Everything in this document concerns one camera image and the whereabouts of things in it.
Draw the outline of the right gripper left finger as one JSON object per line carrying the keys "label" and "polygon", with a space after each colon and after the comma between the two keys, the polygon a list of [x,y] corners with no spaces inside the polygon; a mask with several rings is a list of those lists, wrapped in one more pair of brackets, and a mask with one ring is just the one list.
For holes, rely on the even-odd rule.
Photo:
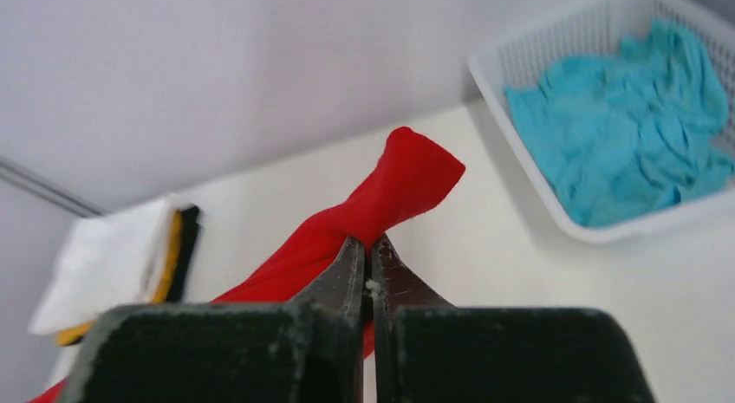
{"label": "right gripper left finger", "polygon": [[87,334],[60,402],[359,402],[366,254],[348,238],[287,302],[120,306]]}

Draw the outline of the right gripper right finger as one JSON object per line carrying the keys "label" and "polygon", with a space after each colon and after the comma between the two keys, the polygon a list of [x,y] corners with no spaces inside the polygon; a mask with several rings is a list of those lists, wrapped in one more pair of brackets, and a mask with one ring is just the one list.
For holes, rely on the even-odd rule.
{"label": "right gripper right finger", "polygon": [[461,308],[380,238],[370,252],[380,402],[651,402],[636,352],[594,308]]}

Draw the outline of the red t shirt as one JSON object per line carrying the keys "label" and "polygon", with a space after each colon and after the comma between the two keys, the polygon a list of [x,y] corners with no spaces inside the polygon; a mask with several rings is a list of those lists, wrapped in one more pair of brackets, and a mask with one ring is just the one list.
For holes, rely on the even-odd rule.
{"label": "red t shirt", "polygon": [[[366,254],[363,363],[368,353],[374,354],[372,246],[390,228],[437,206],[464,171],[460,161],[424,135],[407,127],[393,130],[375,169],[344,202],[306,219],[247,280],[205,303],[287,302],[335,260],[346,239],[354,238]],[[60,402],[66,379],[40,401]]]}

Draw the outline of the white folded t shirt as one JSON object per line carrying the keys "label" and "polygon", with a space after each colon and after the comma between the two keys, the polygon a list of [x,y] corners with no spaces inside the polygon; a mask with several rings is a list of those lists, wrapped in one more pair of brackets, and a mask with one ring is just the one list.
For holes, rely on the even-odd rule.
{"label": "white folded t shirt", "polygon": [[120,305],[147,304],[163,267],[173,213],[169,196],[122,211],[76,220],[29,322],[34,335],[55,335],[96,321]]}

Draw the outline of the yellow folded t shirt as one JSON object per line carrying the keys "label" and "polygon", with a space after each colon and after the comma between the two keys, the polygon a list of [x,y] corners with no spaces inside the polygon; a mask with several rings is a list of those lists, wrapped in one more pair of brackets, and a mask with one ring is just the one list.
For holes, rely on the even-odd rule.
{"label": "yellow folded t shirt", "polygon": [[[163,267],[159,276],[154,278],[154,290],[147,303],[165,302],[169,296],[174,273],[179,265],[179,255],[182,244],[182,233],[186,227],[183,213],[176,210],[173,213],[168,241],[165,243]],[[94,325],[94,321],[84,322],[73,328],[68,328],[55,334],[55,344],[67,347],[78,343]]]}

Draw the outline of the blue t shirt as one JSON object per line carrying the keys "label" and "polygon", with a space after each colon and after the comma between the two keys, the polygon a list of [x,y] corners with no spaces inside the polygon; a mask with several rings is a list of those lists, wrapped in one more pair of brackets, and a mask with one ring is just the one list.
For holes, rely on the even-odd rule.
{"label": "blue t shirt", "polygon": [[733,158],[713,144],[729,104],[704,43],[667,20],[614,56],[571,56],[508,87],[514,126],[576,224],[605,227],[720,191]]}

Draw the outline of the white plastic basket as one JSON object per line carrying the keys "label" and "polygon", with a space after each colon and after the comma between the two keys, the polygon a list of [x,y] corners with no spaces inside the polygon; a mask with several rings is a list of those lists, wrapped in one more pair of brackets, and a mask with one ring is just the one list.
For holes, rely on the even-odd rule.
{"label": "white plastic basket", "polygon": [[534,193],[556,226],[586,244],[653,235],[734,210],[734,183],[708,197],[647,214],[601,229],[574,223],[559,204],[546,179],[520,140],[504,96],[507,86],[526,87],[543,69],[565,56],[610,54],[626,35],[645,36],[655,18],[666,18],[698,34],[734,103],[734,26],[693,0],[572,0],[482,42],[467,57],[467,65],[486,106]]}

